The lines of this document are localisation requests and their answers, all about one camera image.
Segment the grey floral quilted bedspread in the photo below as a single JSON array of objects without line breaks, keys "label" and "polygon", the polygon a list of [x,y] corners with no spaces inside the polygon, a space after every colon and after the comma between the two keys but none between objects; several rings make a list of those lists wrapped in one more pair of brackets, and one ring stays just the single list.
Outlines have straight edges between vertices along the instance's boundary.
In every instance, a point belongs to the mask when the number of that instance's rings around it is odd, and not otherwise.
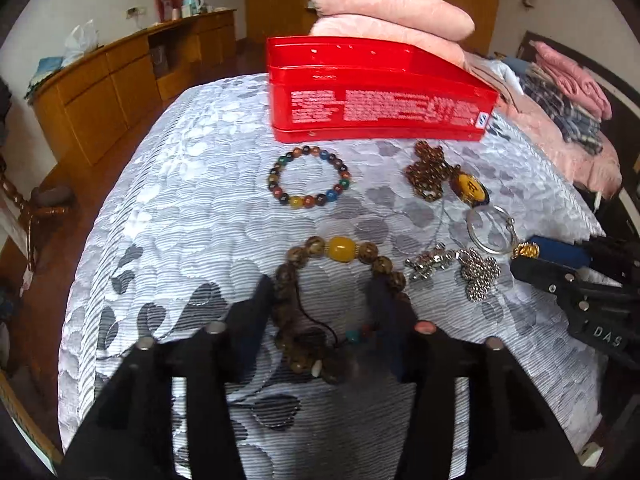
[{"label": "grey floral quilted bedspread", "polygon": [[[101,205],[79,260],[58,354],[63,450],[141,336],[189,337],[247,299],[291,247],[314,235],[378,245],[402,268],[436,243],[474,247],[466,206],[448,185],[434,204],[416,197],[404,169],[414,141],[321,142],[352,174],[323,208],[281,206],[268,172],[292,146],[274,140],[265,74],[183,92],[142,140]],[[602,232],[574,188],[525,133],[499,114],[480,142],[442,142],[450,164],[477,177],[518,236],[583,240]],[[566,332],[545,292],[515,281],[509,258],[491,294],[469,302],[459,266],[408,284],[420,318],[450,336],[501,338],[532,378],[574,448],[596,430],[602,359]],[[305,310],[341,339],[363,328],[371,271],[359,261],[312,259],[300,272]],[[227,389],[249,479],[390,479],[405,437],[412,387],[366,361],[340,386],[295,374],[268,328],[247,379]]]}]

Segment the silver bangle with gold charm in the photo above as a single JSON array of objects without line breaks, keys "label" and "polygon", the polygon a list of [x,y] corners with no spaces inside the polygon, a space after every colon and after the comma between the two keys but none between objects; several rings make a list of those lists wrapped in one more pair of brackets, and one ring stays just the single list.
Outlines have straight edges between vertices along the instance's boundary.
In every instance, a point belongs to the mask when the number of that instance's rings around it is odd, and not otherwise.
[{"label": "silver bangle with gold charm", "polygon": [[515,219],[502,207],[480,205],[466,213],[466,229],[472,243],[487,255],[510,258],[538,258],[540,247],[522,240]]}]

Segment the lower pink pillow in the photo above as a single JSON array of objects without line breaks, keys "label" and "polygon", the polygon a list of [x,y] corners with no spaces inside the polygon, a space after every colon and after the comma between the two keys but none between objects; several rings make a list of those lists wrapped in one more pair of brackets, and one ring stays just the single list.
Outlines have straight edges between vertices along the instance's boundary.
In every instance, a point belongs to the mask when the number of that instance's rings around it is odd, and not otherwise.
[{"label": "lower pink pillow", "polygon": [[311,27],[310,36],[354,37],[387,40],[411,44],[443,60],[464,67],[465,55],[455,42],[429,32],[421,32],[402,25],[355,14],[342,14],[319,18]]}]

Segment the wooden coat stand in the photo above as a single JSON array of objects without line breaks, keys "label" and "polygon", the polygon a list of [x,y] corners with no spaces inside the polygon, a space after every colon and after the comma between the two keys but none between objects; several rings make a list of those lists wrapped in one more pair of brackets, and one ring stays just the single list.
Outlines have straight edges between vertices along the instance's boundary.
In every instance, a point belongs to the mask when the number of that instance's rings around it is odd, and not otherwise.
[{"label": "wooden coat stand", "polygon": [[26,258],[29,272],[35,272],[38,262],[36,227],[43,220],[68,214],[74,200],[67,186],[34,188],[26,198],[6,175],[6,160],[1,157],[1,227]]}]

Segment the white plastic bag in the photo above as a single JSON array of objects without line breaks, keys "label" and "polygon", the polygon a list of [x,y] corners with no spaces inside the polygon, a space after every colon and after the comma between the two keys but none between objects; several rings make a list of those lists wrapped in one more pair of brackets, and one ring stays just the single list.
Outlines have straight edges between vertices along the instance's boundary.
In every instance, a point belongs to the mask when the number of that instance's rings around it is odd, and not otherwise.
[{"label": "white plastic bag", "polygon": [[66,37],[61,66],[70,66],[99,47],[99,32],[93,20],[77,25]]}]

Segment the teal white kettle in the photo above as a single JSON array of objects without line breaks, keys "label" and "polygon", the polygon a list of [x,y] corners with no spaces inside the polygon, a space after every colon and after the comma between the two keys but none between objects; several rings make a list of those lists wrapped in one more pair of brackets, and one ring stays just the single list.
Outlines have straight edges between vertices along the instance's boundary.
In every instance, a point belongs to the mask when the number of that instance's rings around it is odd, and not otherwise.
[{"label": "teal white kettle", "polygon": [[182,0],[182,16],[190,18],[206,11],[204,0]]}]

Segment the red tin box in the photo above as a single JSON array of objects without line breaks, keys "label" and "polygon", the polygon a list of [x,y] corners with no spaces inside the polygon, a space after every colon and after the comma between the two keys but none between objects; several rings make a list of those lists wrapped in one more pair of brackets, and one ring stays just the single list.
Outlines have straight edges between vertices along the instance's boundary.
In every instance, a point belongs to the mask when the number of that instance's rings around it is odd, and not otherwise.
[{"label": "red tin box", "polygon": [[478,141],[498,101],[463,68],[393,41],[272,37],[266,63],[272,130],[283,143]]}]

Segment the wall power socket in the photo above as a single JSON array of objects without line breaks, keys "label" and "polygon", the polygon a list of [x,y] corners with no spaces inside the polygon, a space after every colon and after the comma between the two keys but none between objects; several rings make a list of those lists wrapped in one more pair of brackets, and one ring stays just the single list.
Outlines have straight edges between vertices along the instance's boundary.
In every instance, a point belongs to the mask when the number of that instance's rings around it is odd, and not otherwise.
[{"label": "wall power socket", "polygon": [[126,15],[128,16],[128,18],[131,18],[132,16],[144,15],[145,13],[146,13],[145,6],[133,6],[132,8],[129,8],[126,11]]}]

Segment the pile of folded clothes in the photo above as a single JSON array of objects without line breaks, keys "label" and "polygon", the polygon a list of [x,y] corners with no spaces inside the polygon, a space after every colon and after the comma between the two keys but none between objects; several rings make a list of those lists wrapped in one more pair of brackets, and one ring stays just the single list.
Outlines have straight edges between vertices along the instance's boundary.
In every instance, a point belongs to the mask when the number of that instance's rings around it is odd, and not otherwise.
[{"label": "pile of folded clothes", "polygon": [[602,122],[613,116],[612,105],[580,65],[542,41],[531,41],[535,57],[525,61],[502,56],[500,61],[518,78],[521,90],[537,103],[558,127],[567,143],[578,144],[589,155],[604,149]]}]

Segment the silver metal clasp charm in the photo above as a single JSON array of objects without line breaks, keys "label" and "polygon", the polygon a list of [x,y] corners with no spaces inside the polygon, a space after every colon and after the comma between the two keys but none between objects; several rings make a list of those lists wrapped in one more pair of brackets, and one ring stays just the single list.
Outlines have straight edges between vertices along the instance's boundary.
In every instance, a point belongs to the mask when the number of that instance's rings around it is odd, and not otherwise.
[{"label": "silver metal clasp charm", "polygon": [[449,269],[457,258],[458,253],[455,250],[447,249],[442,243],[436,243],[416,257],[406,259],[404,267],[409,272],[410,282],[428,281],[435,272]]}]

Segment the wooden sideboard cabinet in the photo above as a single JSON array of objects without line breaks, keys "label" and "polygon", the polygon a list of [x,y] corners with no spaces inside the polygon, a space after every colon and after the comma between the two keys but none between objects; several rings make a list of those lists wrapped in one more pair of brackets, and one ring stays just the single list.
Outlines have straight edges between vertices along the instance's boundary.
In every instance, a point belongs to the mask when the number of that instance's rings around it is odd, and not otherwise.
[{"label": "wooden sideboard cabinet", "polygon": [[96,165],[129,130],[235,58],[232,9],[119,39],[58,70],[30,102],[59,164]]}]

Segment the pink pillow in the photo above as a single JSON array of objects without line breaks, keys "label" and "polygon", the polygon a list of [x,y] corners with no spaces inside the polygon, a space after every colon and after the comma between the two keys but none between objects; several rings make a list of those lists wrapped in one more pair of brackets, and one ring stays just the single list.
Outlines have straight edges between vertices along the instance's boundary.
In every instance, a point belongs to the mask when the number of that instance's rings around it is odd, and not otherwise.
[{"label": "pink pillow", "polygon": [[354,37],[387,40],[411,44],[443,60],[464,67],[465,55],[455,42],[429,32],[421,32],[402,25],[355,14],[342,14],[319,18],[311,27],[310,36]]},{"label": "pink pillow", "polygon": [[473,19],[445,0],[311,0],[322,16],[357,14],[461,41],[475,32]]}]

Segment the upper pink pillow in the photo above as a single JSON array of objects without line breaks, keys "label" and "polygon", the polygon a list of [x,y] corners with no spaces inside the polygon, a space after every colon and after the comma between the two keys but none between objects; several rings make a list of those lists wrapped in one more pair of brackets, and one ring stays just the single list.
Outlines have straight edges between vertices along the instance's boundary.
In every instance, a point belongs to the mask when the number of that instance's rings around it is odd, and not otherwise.
[{"label": "upper pink pillow", "polygon": [[311,0],[322,16],[357,14],[461,41],[475,32],[473,19],[445,0]]}]

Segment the blue folded cloth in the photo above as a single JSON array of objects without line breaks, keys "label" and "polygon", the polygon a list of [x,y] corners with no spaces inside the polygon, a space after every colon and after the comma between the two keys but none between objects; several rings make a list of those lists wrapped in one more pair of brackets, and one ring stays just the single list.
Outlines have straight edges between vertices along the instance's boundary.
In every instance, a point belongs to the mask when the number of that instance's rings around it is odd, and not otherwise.
[{"label": "blue folded cloth", "polygon": [[62,70],[64,58],[62,56],[48,56],[47,58],[40,58],[35,73],[30,78],[27,86],[24,99],[31,101],[32,96],[39,88],[40,84],[43,84],[48,78],[55,75]]}]

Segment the pink bed quilt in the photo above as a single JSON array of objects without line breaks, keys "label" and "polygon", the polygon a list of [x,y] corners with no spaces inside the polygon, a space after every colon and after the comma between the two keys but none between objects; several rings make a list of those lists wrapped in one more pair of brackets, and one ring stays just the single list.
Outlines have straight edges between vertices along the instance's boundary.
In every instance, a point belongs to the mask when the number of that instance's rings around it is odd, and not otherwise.
[{"label": "pink bed quilt", "polygon": [[597,155],[588,154],[577,143],[565,142],[561,130],[544,110],[515,87],[512,70],[500,68],[501,62],[489,61],[469,52],[464,56],[465,69],[498,91],[497,108],[500,113],[544,152],[563,177],[590,192],[600,193],[605,200],[620,190],[623,183],[620,164],[609,140],[600,136],[604,147]]}]

